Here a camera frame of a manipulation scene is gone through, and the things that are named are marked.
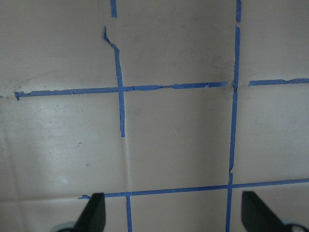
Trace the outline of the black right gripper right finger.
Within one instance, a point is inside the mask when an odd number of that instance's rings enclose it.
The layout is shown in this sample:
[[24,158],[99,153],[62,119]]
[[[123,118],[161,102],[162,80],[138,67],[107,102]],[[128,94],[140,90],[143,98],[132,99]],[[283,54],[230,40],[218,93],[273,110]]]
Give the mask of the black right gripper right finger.
[[286,232],[283,222],[254,191],[243,191],[241,222],[247,232]]

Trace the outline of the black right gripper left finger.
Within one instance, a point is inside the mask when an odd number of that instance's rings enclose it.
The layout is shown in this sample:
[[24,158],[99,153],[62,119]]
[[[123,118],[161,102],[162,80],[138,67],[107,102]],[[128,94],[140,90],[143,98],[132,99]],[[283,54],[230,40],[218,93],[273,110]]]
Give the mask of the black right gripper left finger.
[[74,225],[78,232],[102,232],[106,225],[104,193],[94,193]]

